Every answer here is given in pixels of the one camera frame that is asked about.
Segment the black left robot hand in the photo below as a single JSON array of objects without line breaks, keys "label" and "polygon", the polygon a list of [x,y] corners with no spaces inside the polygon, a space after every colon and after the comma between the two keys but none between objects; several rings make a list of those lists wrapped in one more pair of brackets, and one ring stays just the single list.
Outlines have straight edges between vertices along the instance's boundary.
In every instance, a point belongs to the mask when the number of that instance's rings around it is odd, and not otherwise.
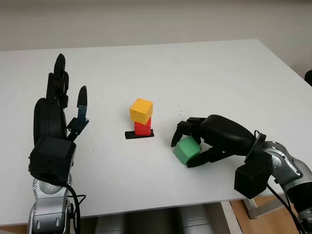
[{"label": "black left robot hand", "polygon": [[69,75],[65,71],[65,57],[60,53],[54,71],[48,75],[46,97],[40,98],[34,109],[34,143],[41,137],[56,137],[74,141],[89,120],[87,112],[87,88],[82,86],[78,95],[78,116],[68,124],[64,109],[68,107],[67,91]]}]

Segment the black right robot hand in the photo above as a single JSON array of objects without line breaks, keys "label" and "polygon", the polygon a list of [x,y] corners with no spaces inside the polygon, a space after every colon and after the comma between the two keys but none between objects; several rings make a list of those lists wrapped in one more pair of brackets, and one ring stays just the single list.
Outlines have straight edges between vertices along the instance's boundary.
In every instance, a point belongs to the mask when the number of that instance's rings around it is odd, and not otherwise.
[{"label": "black right robot hand", "polygon": [[175,147],[183,135],[191,136],[198,144],[203,141],[211,146],[210,149],[189,159],[186,163],[189,168],[233,155],[246,156],[255,142],[255,136],[249,130],[220,115],[210,115],[207,118],[190,117],[181,121],[177,124],[171,146]]}]

